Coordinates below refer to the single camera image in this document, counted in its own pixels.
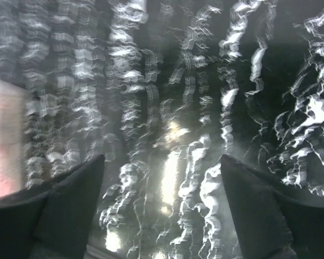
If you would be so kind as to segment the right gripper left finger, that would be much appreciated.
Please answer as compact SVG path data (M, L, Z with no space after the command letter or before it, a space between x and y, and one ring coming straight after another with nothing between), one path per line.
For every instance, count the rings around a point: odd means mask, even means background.
M0 198L0 259L83 258L105 157Z

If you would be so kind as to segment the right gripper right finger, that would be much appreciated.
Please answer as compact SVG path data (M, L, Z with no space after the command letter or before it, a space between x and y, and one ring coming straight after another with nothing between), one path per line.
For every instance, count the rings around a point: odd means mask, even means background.
M244 258L324 258L324 197L230 155L220 163Z

